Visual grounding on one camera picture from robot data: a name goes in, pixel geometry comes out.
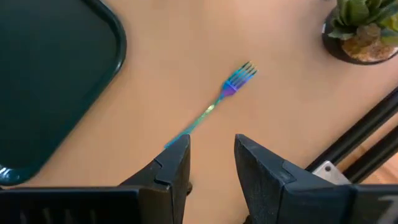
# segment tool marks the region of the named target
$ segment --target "iridescent fork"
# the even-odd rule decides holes
[[[203,112],[192,124],[185,128],[180,134],[175,136],[169,141],[164,148],[168,148],[173,144],[179,137],[184,134],[190,134],[195,127],[198,126],[206,116],[214,110],[214,108],[220,103],[225,97],[234,95],[247,81],[249,81],[257,73],[256,67],[251,62],[246,62],[241,68],[236,70],[223,84],[220,95],[217,100],[210,105],[205,112]]]

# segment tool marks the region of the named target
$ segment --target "succulent plant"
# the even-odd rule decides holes
[[[365,45],[377,36],[383,44],[398,46],[397,13],[397,0],[337,0],[328,35],[341,40],[359,36]]]

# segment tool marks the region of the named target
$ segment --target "light wood surface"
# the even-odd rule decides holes
[[[374,171],[363,184],[398,184],[398,154]]]
[[[247,60],[260,72],[192,134],[194,184],[184,223],[248,214],[233,143],[243,133],[306,166],[398,84],[397,62],[340,62],[320,32],[335,2],[117,0],[126,30],[121,72],[41,172],[24,186],[117,185],[216,97]]]

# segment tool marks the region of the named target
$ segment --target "plant pot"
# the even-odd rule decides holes
[[[328,15],[328,17],[326,18],[325,24],[323,25],[322,42],[323,42],[323,45],[325,46],[326,50],[335,58],[340,59],[345,62],[348,62],[348,63],[356,64],[356,65],[375,65],[375,64],[383,63],[387,60],[390,60],[391,58],[395,57],[398,54],[398,51],[397,51],[385,60],[378,60],[378,61],[374,61],[374,62],[363,62],[363,61],[360,61],[360,60],[350,57],[341,47],[342,40],[328,36],[328,34],[330,32],[332,32],[332,30],[333,30],[333,27],[331,26],[332,17],[333,17],[333,11]]]

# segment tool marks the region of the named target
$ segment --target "dark green tray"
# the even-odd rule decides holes
[[[0,185],[39,171],[125,55],[123,27],[99,0],[0,1]]]

